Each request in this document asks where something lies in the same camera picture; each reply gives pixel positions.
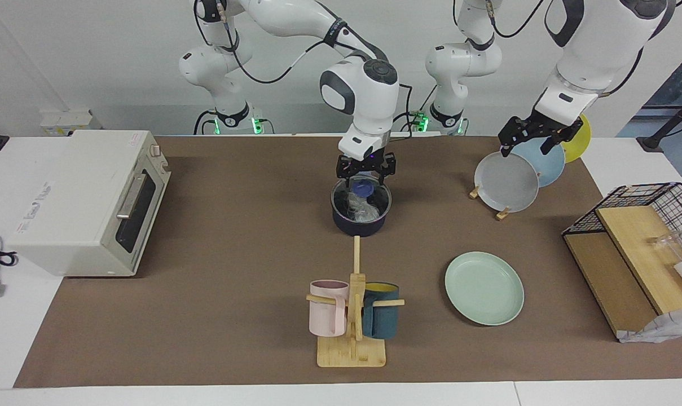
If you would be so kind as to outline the light blue plate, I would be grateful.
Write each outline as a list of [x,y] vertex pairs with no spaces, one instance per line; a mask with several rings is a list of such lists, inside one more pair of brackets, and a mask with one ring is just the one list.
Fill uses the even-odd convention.
[[512,149],[512,154],[523,157],[532,165],[537,173],[539,187],[552,184],[562,175],[565,167],[565,152],[560,145],[555,145],[544,155],[541,146],[546,139],[534,138],[523,142]]

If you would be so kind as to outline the yellow plate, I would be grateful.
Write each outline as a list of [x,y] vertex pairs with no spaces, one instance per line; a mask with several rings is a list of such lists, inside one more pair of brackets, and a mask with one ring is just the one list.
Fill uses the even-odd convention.
[[570,164],[574,160],[579,159],[583,152],[588,148],[592,138],[592,128],[589,120],[582,113],[579,116],[582,121],[582,126],[571,141],[562,142],[561,146],[565,152],[565,163]]

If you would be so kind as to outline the grey plate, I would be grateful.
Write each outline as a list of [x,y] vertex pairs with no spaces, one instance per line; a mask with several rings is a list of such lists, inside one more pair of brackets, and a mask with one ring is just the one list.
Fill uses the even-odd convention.
[[474,172],[474,186],[482,201],[496,211],[516,213],[529,208],[539,193],[539,178],[524,157],[493,152],[484,157]]

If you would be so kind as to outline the wooden plate rack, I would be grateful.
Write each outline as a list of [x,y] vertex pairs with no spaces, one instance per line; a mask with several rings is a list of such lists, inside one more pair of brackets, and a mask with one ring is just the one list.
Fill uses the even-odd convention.
[[471,200],[481,200],[490,210],[495,211],[495,219],[497,221],[503,221],[511,213],[509,206],[499,203],[495,196],[483,187],[482,183],[475,185],[469,192],[469,198]]

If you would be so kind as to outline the light green plate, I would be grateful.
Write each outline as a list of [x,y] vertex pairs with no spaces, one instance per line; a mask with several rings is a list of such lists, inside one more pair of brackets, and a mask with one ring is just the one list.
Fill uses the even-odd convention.
[[444,286],[456,311],[484,326],[513,321],[525,303],[523,283],[516,270],[486,252],[470,251],[453,259],[447,265]]

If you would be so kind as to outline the black tripod leg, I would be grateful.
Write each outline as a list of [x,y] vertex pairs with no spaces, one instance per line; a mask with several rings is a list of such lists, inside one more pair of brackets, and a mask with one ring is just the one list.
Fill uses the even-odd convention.
[[645,137],[637,137],[637,143],[646,152],[661,153],[663,149],[660,144],[663,139],[669,136],[676,135],[682,132],[682,127],[678,130],[674,130],[676,126],[682,123],[682,108],[679,109],[671,118],[666,121],[666,123],[661,126],[653,135]]

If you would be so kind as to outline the pink mug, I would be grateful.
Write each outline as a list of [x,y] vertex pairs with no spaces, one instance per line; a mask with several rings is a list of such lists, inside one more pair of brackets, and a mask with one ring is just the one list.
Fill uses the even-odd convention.
[[346,304],[349,284],[340,280],[315,280],[310,294],[331,299],[331,303],[309,302],[309,331],[318,337],[339,337],[346,333]]

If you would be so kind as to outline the dark teal mug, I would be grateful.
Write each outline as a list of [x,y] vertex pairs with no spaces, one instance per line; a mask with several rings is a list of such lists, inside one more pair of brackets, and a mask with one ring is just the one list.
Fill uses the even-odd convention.
[[375,307],[377,301],[399,298],[399,287],[392,283],[366,283],[362,306],[362,334],[374,339],[392,339],[397,334],[398,307]]

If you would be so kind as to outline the clear glass cup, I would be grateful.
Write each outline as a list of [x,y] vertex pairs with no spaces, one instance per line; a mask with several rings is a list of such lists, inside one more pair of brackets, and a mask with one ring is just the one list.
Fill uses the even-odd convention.
[[651,242],[656,249],[673,254],[676,264],[682,262],[682,233],[667,233],[657,237],[651,237],[649,242]]

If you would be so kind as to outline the wooden mug tree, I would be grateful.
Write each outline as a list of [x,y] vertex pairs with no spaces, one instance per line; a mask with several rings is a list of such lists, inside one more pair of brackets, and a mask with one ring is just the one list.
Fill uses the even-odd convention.
[[385,340],[362,332],[366,275],[360,271],[361,237],[354,236],[353,272],[347,293],[308,293],[306,300],[331,306],[331,335],[315,335],[316,364],[321,368],[377,368],[386,364]]

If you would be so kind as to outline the brown table mat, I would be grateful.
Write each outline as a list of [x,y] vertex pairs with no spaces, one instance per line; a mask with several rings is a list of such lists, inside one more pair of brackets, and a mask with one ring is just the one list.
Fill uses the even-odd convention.
[[[305,299],[348,280],[332,220],[331,137],[164,137],[171,178],[137,275],[65,279],[16,387],[682,378],[682,339],[619,343],[562,232],[600,200],[574,162],[528,209],[496,221],[470,200],[493,137],[394,142],[398,171],[361,270],[400,287],[381,368],[320,368]],[[465,318],[444,275],[460,254],[508,262],[525,291],[500,326]]]

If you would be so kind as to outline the marbled white cloth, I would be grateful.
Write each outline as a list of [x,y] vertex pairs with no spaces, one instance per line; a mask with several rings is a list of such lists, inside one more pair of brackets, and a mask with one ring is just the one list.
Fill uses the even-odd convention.
[[661,343],[682,337],[682,310],[671,311],[655,317],[640,331],[616,331],[616,339],[621,343],[647,342]]

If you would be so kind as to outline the cream toaster oven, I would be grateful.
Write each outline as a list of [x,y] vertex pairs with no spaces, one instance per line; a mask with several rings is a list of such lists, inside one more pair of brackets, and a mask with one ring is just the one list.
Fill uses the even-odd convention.
[[78,130],[6,243],[60,277],[134,276],[170,175],[149,131]]

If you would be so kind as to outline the white wall power box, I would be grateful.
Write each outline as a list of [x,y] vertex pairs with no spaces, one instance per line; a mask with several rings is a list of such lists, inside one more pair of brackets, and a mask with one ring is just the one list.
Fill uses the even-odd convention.
[[39,125],[47,136],[70,136],[77,130],[98,130],[102,126],[91,111],[41,112]]

